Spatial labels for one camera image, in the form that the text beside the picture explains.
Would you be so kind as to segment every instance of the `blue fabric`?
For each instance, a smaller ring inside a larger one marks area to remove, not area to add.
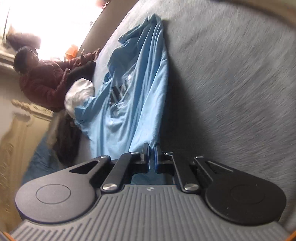
[[[22,185],[35,178],[59,171],[58,160],[54,157],[52,150],[48,149],[46,137],[47,134],[38,144],[28,169],[22,178]]]
[[[117,159],[158,141],[168,83],[163,24],[157,15],[120,37],[96,97],[75,108],[76,124],[90,139],[91,155]],[[112,90],[127,90],[114,102]]]

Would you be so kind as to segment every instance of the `carved wood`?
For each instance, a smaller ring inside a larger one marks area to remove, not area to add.
[[[0,224],[8,232],[21,222],[14,205],[15,194],[53,114],[35,104],[18,100],[12,100],[12,104],[27,113],[14,114],[9,131],[0,142]]]

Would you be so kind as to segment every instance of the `bed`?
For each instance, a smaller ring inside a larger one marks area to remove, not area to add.
[[[139,0],[96,61],[96,90],[119,37],[153,13],[163,20],[170,69],[162,149],[204,155],[276,183],[287,196],[280,223],[295,230],[294,29],[231,3]],[[83,138],[76,163],[89,159],[88,147]]]

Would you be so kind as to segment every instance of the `light blue cloth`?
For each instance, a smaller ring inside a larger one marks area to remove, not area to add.
[[[90,139],[91,155],[117,159],[158,141],[168,84],[163,24],[157,15],[120,37],[98,96],[75,108],[76,124]],[[112,100],[116,88],[121,91]]]

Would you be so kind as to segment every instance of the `window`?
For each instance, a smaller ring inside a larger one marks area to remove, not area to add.
[[[81,46],[91,24],[101,13],[102,0],[0,0],[0,35],[12,26],[17,32],[41,37],[40,59],[64,59],[72,45]]]

